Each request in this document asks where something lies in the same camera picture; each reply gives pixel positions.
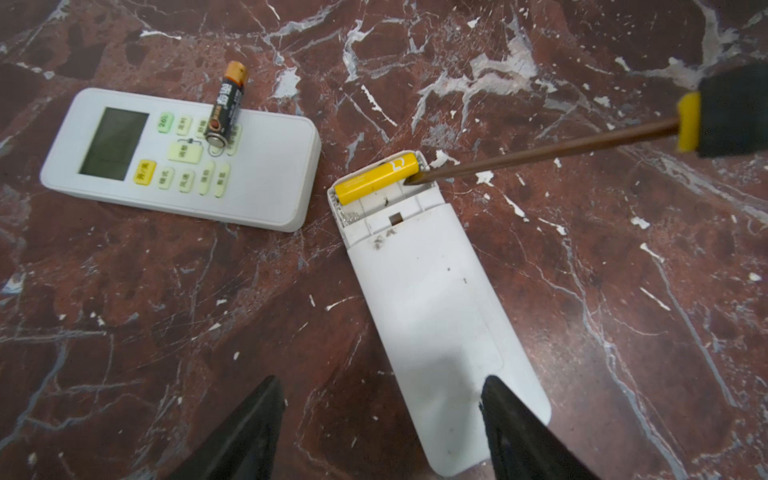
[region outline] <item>aa battery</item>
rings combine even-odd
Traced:
[[[248,70],[240,62],[231,61],[227,65],[219,95],[205,130],[205,139],[214,147],[225,148],[229,143],[247,76]]]

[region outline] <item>red marble floor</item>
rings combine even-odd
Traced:
[[[274,373],[274,478],[434,478],[325,190],[402,149],[472,162],[672,115],[768,56],[767,6],[1,3],[0,477],[163,478]],[[246,108],[319,128],[295,234],[40,185],[81,89],[208,102],[229,60],[253,72]],[[605,479],[768,478],[768,155],[669,140],[494,174],[440,185],[552,431]]]

